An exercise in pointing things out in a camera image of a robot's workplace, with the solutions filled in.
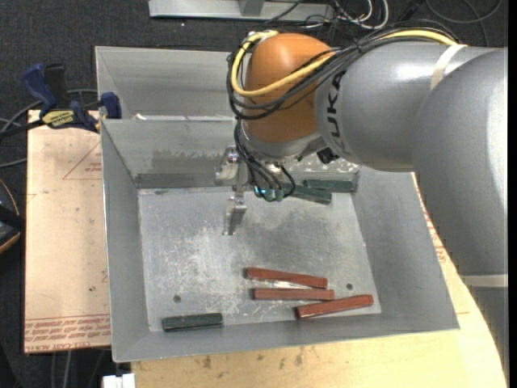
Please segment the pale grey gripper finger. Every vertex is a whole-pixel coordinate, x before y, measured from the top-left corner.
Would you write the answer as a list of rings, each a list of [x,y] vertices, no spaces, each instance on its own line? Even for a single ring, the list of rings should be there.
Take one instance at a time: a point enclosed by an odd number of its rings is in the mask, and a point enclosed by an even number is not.
[[[230,196],[225,204],[225,221],[223,235],[233,235],[234,232],[234,221],[233,216],[235,213],[235,198]]]
[[[233,206],[233,231],[241,225],[242,219],[246,213],[246,200],[243,194],[235,195]]]

